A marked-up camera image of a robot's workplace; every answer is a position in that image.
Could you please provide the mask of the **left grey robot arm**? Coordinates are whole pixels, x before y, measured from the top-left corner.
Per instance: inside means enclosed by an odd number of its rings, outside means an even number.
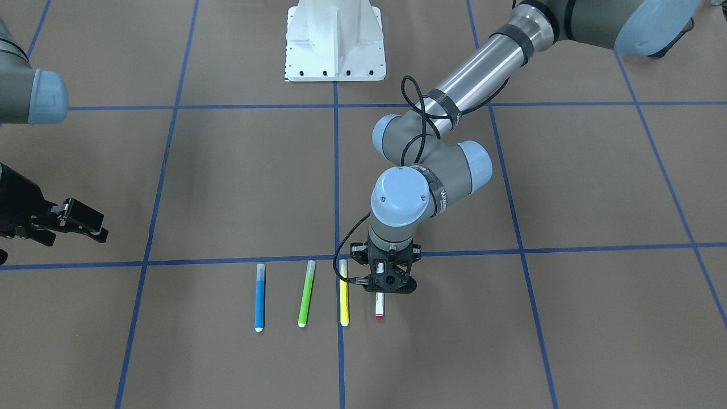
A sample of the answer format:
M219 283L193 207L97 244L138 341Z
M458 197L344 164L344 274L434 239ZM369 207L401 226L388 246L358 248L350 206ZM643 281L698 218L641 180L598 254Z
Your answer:
M416 289L411 267L421 249L413 240L418 226L475 193L492 176L488 151L472 140L448 143L446 136L467 114L483 108L511 75L559 41L657 57L683 35L698 1L522 1L509 21L457 69L431 90L407 99L402 115L382 117L372 143L392 168L380 174L370 197L364 243L353 243L350 258L368 266L366 277L342 283L372 293L410 294Z

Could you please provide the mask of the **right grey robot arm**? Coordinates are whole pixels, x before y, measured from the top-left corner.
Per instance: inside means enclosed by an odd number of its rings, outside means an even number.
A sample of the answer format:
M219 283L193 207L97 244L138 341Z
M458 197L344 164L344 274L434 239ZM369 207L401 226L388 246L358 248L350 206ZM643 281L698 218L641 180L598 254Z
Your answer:
M2 124L56 124L69 109L65 81L56 72L31 66L26 50L1 21ZM47 201L42 190L10 166L1 165L1 234L6 239L31 239L53 246L58 232L79 233L106 243L103 213L68 198Z

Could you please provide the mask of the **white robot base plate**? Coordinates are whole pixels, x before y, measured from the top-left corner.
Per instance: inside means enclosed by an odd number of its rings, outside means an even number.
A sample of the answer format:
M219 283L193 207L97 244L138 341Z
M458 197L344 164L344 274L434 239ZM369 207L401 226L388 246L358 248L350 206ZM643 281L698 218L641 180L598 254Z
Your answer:
M286 81L382 81L382 13L369 1L300 1L286 21Z

